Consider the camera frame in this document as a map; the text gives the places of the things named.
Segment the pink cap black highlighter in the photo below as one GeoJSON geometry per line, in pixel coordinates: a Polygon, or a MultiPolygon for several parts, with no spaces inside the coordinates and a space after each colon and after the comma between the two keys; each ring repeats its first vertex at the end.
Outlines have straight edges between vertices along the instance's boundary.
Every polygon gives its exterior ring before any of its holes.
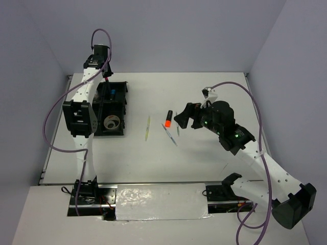
{"type": "Polygon", "coordinates": [[[110,84],[109,84],[109,78],[108,77],[105,78],[105,88],[106,88],[106,90],[110,89],[110,84]]]}

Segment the blue cap black highlighter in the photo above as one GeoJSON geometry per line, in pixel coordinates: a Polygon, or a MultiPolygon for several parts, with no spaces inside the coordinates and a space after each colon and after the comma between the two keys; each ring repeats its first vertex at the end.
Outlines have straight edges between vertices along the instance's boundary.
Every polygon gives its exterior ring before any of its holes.
{"type": "Polygon", "coordinates": [[[116,94],[116,90],[115,90],[115,89],[112,89],[112,90],[110,91],[110,100],[111,100],[111,101],[114,100],[114,98],[115,98],[115,94],[116,94]]]}

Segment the large brown tape roll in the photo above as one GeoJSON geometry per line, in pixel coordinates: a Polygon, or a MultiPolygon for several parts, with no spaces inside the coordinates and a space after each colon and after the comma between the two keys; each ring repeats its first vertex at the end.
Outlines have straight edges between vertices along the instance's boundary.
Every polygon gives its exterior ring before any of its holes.
{"type": "Polygon", "coordinates": [[[121,120],[116,115],[109,115],[104,119],[103,125],[107,130],[117,130],[121,124],[121,120]]]}

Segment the small clear tape roll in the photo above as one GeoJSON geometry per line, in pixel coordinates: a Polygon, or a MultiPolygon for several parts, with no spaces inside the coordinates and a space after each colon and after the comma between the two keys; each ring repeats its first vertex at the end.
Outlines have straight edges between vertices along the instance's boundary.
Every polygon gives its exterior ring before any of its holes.
{"type": "Polygon", "coordinates": [[[109,121],[108,124],[107,124],[107,128],[108,129],[114,129],[116,128],[116,124],[114,121],[109,121]]]}

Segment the clear jar of paper clips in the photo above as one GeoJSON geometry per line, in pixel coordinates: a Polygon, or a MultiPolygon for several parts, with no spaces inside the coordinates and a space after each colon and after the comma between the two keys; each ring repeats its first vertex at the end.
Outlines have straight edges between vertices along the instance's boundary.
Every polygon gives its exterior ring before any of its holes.
{"type": "Polygon", "coordinates": [[[93,101],[98,101],[100,98],[98,92],[96,91],[95,94],[94,94],[94,98],[93,98],[93,101]]]}

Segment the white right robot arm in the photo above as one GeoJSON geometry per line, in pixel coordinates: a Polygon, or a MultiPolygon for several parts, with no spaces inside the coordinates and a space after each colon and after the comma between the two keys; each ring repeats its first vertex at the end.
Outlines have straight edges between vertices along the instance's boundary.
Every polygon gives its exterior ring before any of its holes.
{"type": "Polygon", "coordinates": [[[187,103],[174,117],[185,129],[189,119],[192,129],[206,128],[219,137],[222,147],[247,163],[267,183],[267,188],[256,187],[241,174],[233,173],[223,180],[222,194],[228,200],[237,196],[268,207],[273,218],[284,228],[292,229],[313,208],[317,190],[292,177],[272,157],[260,149],[255,137],[236,123],[234,110],[225,101],[187,103]]]}

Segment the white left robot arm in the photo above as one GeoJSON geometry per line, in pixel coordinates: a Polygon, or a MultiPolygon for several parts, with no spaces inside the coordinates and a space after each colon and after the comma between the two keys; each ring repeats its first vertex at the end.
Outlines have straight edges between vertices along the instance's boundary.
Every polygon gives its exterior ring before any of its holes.
{"type": "Polygon", "coordinates": [[[112,75],[109,66],[110,48],[98,44],[92,50],[94,53],[83,64],[83,77],[74,96],[62,105],[67,129],[77,149],[77,180],[74,183],[74,192],[90,204],[97,202],[100,197],[92,156],[92,140],[98,127],[92,102],[102,79],[106,75],[112,75]]]}

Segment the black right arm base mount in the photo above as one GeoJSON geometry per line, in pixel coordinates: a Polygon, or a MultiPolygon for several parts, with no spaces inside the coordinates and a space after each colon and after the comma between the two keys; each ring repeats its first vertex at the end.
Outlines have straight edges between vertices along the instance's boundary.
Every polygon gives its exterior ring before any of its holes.
{"type": "Polygon", "coordinates": [[[218,204],[246,204],[251,200],[236,196],[231,190],[226,189],[222,184],[208,184],[202,191],[209,205],[218,204]]]}

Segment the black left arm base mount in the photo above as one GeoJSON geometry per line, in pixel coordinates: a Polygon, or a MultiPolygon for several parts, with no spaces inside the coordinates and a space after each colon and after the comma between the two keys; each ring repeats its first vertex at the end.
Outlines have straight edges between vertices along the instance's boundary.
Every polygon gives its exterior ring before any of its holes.
{"type": "Polygon", "coordinates": [[[100,187],[96,181],[82,182],[78,192],[80,199],[93,199],[96,202],[115,204],[116,189],[111,187],[100,187]]]}

